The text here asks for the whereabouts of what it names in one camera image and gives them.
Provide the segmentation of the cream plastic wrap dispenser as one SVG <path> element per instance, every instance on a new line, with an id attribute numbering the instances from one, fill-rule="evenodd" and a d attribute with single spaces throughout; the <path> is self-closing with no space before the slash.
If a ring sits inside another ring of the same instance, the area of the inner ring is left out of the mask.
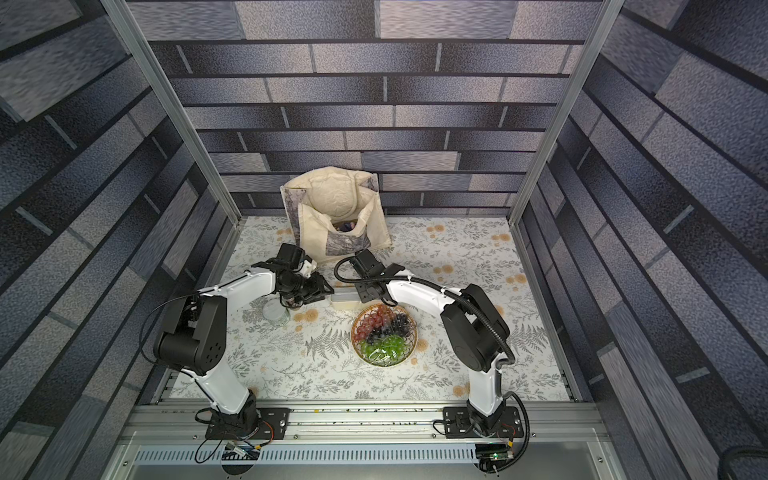
<path id="1" fill-rule="evenodd" d="M 363 302 L 354 286 L 335 287 L 334 293 L 329 296 L 329 305 L 336 310 L 356 310 L 362 307 Z"/>

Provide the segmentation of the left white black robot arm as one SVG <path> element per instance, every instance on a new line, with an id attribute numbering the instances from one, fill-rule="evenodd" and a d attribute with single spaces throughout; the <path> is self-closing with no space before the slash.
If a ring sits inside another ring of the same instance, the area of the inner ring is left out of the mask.
<path id="1" fill-rule="evenodd" d="M 250 431 L 260 412 L 253 392 L 225 359 L 229 317 L 273 294 L 281 307 L 297 309 L 333 293 L 312 258 L 284 243 L 276 256 L 251 265 L 235 279 L 171 301 L 153 353 L 160 363 L 193 380 L 209 400 L 213 419 Z"/>

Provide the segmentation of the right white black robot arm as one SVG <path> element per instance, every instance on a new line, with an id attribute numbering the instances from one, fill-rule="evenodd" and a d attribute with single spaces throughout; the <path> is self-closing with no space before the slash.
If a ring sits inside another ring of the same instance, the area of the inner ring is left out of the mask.
<path id="1" fill-rule="evenodd" d="M 516 357 L 508 344 L 510 329 L 481 287 L 441 286 L 401 265 L 384 266 L 367 249 L 340 260 L 334 276 L 354 285 L 362 300 L 406 304 L 440 319 L 453 353 L 469 371 L 469 412 L 486 422 L 501 417 L 506 399 L 500 367 Z"/>

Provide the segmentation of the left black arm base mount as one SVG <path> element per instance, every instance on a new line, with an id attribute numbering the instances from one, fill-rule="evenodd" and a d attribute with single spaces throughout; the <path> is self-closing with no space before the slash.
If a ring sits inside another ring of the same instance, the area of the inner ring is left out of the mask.
<path id="1" fill-rule="evenodd" d="M 283 440 L 288 425 L 289 408 L 259 407 L 243 418 L 225 415 L 223 420 L 214 414 L 205 432 L 207 440 Z"/>

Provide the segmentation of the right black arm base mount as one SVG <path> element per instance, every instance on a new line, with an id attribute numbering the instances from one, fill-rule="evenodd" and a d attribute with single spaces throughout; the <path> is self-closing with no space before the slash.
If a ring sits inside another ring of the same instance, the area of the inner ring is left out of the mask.
<path id="1" fill-rule="evenodd" d="M 445 407 L 442 414 L 445 435 L 451 439 L 517 439 L 525 436 L 523 421 L 517 407 L 501 405 L 489 417 L 481 415 L 469 405 Z"/>

